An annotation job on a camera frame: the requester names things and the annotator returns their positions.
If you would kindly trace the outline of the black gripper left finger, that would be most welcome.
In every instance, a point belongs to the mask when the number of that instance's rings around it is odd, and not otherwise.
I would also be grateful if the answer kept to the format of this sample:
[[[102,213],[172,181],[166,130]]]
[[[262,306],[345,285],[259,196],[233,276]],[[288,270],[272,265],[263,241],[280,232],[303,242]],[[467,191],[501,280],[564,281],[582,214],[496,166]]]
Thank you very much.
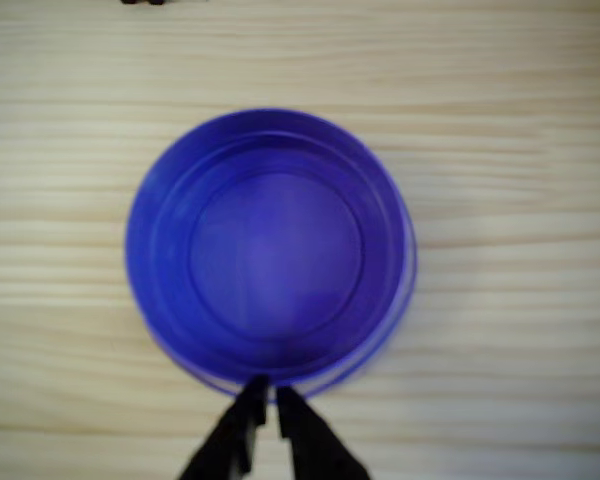
[[[251,472],[257,429],[266,423],[269,378],[254,377],[222,414],[181,480],[242,479]]]

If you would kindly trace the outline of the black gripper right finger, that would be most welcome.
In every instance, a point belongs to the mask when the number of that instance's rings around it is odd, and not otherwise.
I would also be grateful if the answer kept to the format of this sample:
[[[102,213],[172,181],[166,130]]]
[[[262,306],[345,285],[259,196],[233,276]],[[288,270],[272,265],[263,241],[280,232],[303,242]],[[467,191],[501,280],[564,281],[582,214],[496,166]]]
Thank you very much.
[[[350,453],[292,387],[276,389],[280,435],[290,443],[295,480],[369,480],[366,467]]]

